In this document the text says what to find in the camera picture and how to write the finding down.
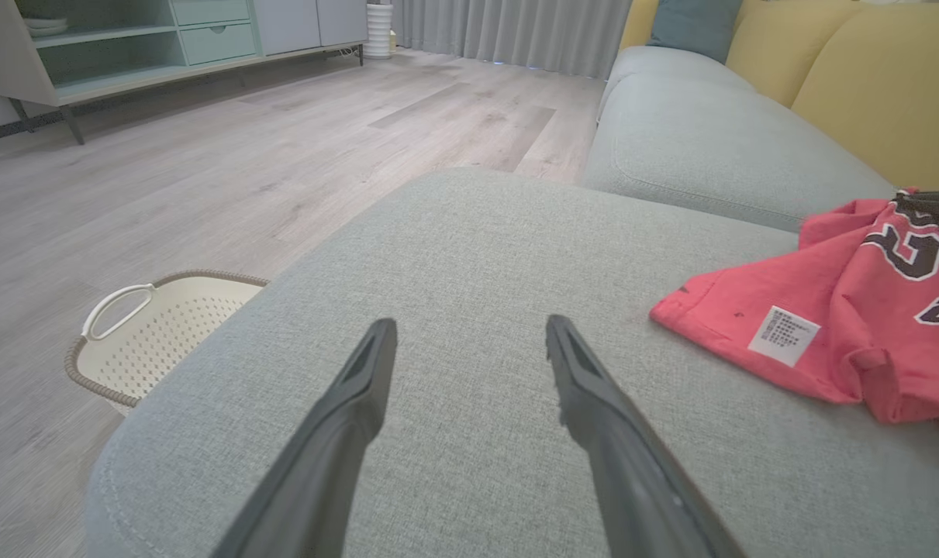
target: yellow cushion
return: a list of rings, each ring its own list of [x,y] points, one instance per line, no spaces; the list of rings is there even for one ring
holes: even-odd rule
[[[939,4],[872,6],[849,19],[792,110],[897,187],[939,190]]]
[[[838,0],[752,5],[735,32],[727,66],[755,91],[789,107],[827,40],[865,6]]]

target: white plastic basket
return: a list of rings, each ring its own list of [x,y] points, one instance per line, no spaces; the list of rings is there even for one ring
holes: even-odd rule
[[[265,279],[193,270],[133,285],[101,300],[66,354],[66,374],[128,414],[179,361],[266,286]],[[132,293],[146,297],[107,331],[94,325]]]

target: white tag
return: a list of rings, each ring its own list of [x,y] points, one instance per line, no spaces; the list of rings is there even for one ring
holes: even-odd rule
[[[748,349],[794,367],[819,331],[820,325],[774,306]]]

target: wooden floor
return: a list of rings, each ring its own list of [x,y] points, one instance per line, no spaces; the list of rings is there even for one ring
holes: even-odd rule
[[[111,290],[273,277],[405,181],[479,166],[575,183],[603,82],[402,50],[276,64],[0,140],[0,556],[80,556],[121,422],[62,371]]]

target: gray curtain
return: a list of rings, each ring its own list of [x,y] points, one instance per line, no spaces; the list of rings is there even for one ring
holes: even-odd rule
[[[399,45],[607,78],[631,0],[394,0]]]

